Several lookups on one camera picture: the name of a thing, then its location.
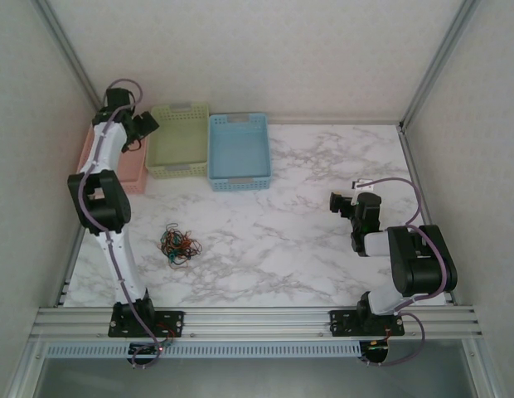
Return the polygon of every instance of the blue basket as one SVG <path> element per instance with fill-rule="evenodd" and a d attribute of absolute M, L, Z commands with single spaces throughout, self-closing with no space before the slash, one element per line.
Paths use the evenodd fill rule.
<path fill-rule="evenodd" d="M 213 191 L 269 187 L 272 163 L 265 114 L 214 114 L 209 118 L 207 177 Z"/>

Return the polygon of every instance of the black mounting bracket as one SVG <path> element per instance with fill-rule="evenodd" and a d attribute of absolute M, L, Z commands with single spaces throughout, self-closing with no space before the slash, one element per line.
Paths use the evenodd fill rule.
<path fill-rule="evenodd" d="M 156 337 L 181 337 L 183 311 L 157 311 L 147 293 L 133 303 L 133 308 Z M 109 321 L 109 337 L 148 337 L 128 304 L 115 303 Z"/>
<path fill-rule="evenodd" d="M 183 311 L 156 311 L 154 313 L 154 324 L 150 330 L 154 336 L 159 338 L 165 337 L 181 337 L 183 330 L 183 319 L 185 313 Z M 143 330 L 129 331 L 119 325 L 118 315 L 112 313 L 109 323 L 109 337 L 148 337 Z"/>
<path fill-rule="evenodd" d="M 335 309 L 329 311 L 333 337 L 388 337 L 404 336 L 405 328 L 401 317 L 375 315 L 371 313 L 365 292 L 356 309 Z"/>

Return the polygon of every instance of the plastic basket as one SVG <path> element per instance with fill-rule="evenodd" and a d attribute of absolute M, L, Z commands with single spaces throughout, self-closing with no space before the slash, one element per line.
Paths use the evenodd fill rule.
<path fill-rule="evenodd" d="M 205 176 L 207 120 L 205 103 L 154 106 L 159 128 L 150 134 L 146 166 L 154 178 Z"/>
<path fill-rule="evenodd" d="M 209 118 L 207 176 L 214 191 L 266 189 L 272 178 L 265 114 Z"/>
<path fill-rule="evenodd" d="M 94 139 L 95 133 L 93 131 L 93 127 L 90 127 L 84 142 L 82 154 L 80 155 L 77 172 L 88 160 Z M 148 137 L 143 139 L 143 146 L 141 149 L 132 152 L 127 151 L 123 153 L 119 159 L 117 177 L 126 193 L 144 193 L 144 189 L 147 186 L 147 169 L 144 166 L 144 159 L 147 153 L 147 140 Z M 137 144 L 133 143 L 132 145 L 132 149 L 134 149 Z"/>

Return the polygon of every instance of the white marble tabletop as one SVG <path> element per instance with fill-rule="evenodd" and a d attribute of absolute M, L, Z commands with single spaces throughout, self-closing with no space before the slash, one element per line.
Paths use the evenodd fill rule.
<path fill-rule="evenodd" d="M 131 245 L 156 306 L 355 305 L 390 280 L 389 257 L 352 251 L 350 221 L 329 211 L 329 196 L 351 194 L 359 177 L 410 178 L 395 127 L 270 125 L 269 137 L 268 190 L 213 192 L 204 177 L 149 178 L 144 195 L 129 197 Z M 415 212 L 405 184 L 379 184 L 375 193 L 381 228 L 403 225 Z M 172 222 L 203 246 L 185 269 L 169 268 L 158 249 Z M 113 304 L 102 250 L 85 234 L 64 305 Z"/>

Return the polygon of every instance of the pile of rubber bands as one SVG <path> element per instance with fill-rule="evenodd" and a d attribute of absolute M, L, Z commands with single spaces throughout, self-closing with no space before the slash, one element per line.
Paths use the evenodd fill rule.
<path fill-rule="evenodd" d="M 167 225 L 158 247 L 167 256 L 169 267 L 172 269 L 186 268 L 187 261 L 201 253 L 201 245 L 190 238 L 190 231 L 182 234 L 176 228 L 176 223 Z"/>

